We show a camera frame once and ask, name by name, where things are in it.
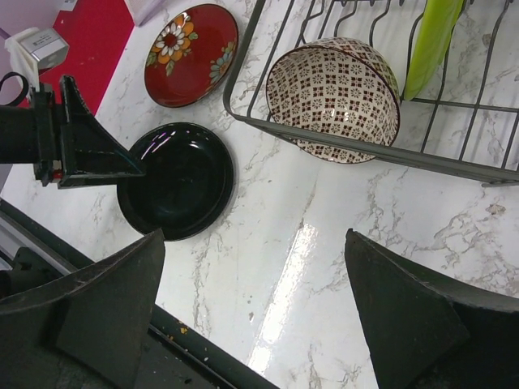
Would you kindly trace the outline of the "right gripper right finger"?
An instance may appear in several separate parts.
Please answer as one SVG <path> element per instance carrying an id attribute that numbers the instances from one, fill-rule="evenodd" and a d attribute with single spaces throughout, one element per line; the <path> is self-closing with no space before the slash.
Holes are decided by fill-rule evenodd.
<path id="1" fill-rule="evenodd" d="M 380 388 L 516 388 L 518 300 L 455 280 L 361 233 L 345 264 Z"/>

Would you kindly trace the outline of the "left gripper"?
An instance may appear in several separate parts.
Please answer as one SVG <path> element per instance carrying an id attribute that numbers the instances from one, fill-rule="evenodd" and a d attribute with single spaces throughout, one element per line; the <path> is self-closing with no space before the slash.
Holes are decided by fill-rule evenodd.
<path id="1" fill-rule="evenodd" d="M 144 163 L 126 150 L 94 117 L 81 96 L 75 79 L 60 79 L 63 122 L 50 84 L 31 89 L 31 109 L 36 123 L 36 180 L 43 186 L 54 181 L 59 189 L 115 185 L 129 177 L 142 177 Z"/>

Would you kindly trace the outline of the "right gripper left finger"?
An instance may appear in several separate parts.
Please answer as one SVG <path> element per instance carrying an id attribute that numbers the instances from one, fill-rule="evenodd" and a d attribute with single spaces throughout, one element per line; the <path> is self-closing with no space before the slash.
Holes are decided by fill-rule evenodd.
<path id="1" fill-rule="evenodd" d="M 1 300 L 3 388 L 132 388 L 165 261 L 157 230 Z"/>

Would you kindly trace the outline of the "black plate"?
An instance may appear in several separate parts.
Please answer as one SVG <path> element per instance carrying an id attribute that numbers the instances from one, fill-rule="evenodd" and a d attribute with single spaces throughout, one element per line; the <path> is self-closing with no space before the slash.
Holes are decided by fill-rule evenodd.
<path id="1" fill-rule="evenodd" d="M 130 152 L 146 174 L 117 184 L 118 205 L 142 234 L 162 230 L 168 242 L 193 237 L 225 210 L 234 189 L 234 163 L 225 143 L 189 122 L 159 126 Z"/>

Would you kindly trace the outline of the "red floral plate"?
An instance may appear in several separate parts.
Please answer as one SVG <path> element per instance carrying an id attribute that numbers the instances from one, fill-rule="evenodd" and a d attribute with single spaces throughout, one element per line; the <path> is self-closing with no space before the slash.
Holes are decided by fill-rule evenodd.
<path id="1" fill-rule="evenodd" d="M 172 18 L 146 57 L 144 85 L 168 108 L 191 105 L 224 79 L 239 42 L 233 15 L 217 4 L 193 6 Z"/>

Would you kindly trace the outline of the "black wire dish rack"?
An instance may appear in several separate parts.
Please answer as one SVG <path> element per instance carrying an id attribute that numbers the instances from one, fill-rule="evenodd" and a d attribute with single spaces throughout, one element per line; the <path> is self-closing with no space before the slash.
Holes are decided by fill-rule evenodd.
<path id="1" fill-rule="evenodd" d="M 239 151 L 255 165 L 268 149 L 293 149 L 267 106 L 266 82 L 284 53 L 320 38 L 353 37 L 388 61 L 400 88 L 410 70 L 423 1 L 246 1 L 238 57 L 223 102 L 246 129 Z M 378 160 L 467 178 L 518 183 L 518 4 L 465 1 L 443 60 L 412 99 L 400 99 L 394 143 Z"/>

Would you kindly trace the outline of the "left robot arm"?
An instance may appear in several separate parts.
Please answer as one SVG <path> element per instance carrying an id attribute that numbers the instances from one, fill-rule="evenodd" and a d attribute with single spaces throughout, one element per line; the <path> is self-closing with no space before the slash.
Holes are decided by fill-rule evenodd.
<path id="1" fill-rule="evenodd" d="M 48 84 L 31 87 L 19 73 L 22 90 L 1 106 L 1 163 L 30 164 L 43 186 L 60 189 L 114 185 L 118 180 L 145 175 L 142 161 L 126 150 L 86 106 L 75 79 L 60 79 L 61 102 Z"/>

